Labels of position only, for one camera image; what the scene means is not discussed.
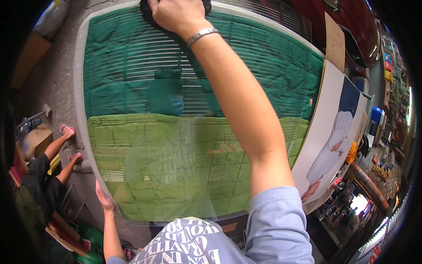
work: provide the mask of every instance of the silver bracelet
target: silver bracelet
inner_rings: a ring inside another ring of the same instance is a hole
[[[190,46],[192,45],[192,43],[194,43],[195,40],[199,39],[202,36],[211,34],[211,33],[218,33],[218,29],[216,29],[214,27],[210,27],[210,28],[205,28],[203,30],[198,31],[198,33],[194,34],[192,37],[190,37],[186,41],[186,46],[188,48],[190,48]]]

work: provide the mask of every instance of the quilted blanket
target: quilted blanket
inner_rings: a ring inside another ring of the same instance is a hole
[[[256,21],[215,11],[207,19],[252,71],[279,118],[311,120],[322,74],[320,55]],[[179,44],[145,22],[138,7],[92,18],[83,68],[87,119],[108,114],[200,115],[209,111],[223,117],[198,61],[184,43]],[[165,74],[167,70],[174,74]],[[172,105],[162,93],[176,98],[175,109],[157,110],[156,105]]]
[[[290,166],[309,121],[280,118]],[[249,161],[224,117],[88,119],[95,162],[123,217],[210,218],[249,208]]]

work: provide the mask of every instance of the black shorts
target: black shorts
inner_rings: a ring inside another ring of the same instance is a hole
[[[30,166],[21,182],[35,202],[43,209],[48,222],[51,220],[54,210],[62,203],[65,195],[65,188],[61,181],[47,174],[49,169],[49,158],[45,153],[42,153]]]

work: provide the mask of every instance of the light blue t-shirt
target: light blue t-shirt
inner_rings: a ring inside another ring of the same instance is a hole
[[[255,195],[246,228],[246,254],[216,223],[195,217],[176,219],[131,264],[314,263],[306,218],[296,188],[276,187]],[[107,264],[126,264],[110,257]]]

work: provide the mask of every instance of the white robe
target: white robe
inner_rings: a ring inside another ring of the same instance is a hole
[[[349,153],[349,141],[346,136],[349,134],[352,122],[353,116],[350,112],[337,113],[331,135],[306,175],[306,179],[310,182],[309,185],[330,172],[341,157],[345,158],[343,155],[339,157],[339,152],[343,152],[346,155]],[[333,146],[339,142],[341,142],[340,147],[335,151],[331,151]]]

